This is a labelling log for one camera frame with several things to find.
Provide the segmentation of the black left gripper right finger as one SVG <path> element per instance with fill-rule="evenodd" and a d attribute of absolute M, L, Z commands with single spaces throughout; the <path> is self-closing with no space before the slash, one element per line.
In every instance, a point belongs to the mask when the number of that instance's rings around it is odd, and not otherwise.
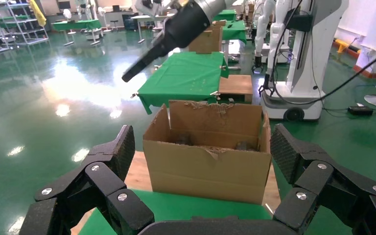
<path fill-rule="evenodd" d="M 275 221 L 301 235 L 325 207 L 354 235 L 376 235 L 376 181 L 338 164 L 319 145 L 293 137 L 282 124 L 274 128 L 270 151 L 292 186 Z"/>

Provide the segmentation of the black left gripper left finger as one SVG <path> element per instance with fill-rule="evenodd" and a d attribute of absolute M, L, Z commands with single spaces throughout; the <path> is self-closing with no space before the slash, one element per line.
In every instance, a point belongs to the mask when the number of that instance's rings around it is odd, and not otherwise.
<path fill-rule="evenodd" d="M 39 189 L 20 229 L 22 235 L 69 235 L 84 214 L 97 208 L 118 235 L 136 235 L 154 214 L 125 184 L 135 154 L 133 127 L 94 146 L 80 166 Z"/>

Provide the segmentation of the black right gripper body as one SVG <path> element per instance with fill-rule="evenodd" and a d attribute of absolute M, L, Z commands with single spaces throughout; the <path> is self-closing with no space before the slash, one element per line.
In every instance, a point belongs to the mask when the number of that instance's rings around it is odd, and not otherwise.
<path fill-rule="evenodd" d="M 162 49 L 185 48 L 210 26 L 209 7 L 205 0 L 190 0 L 164 27 Z"/>

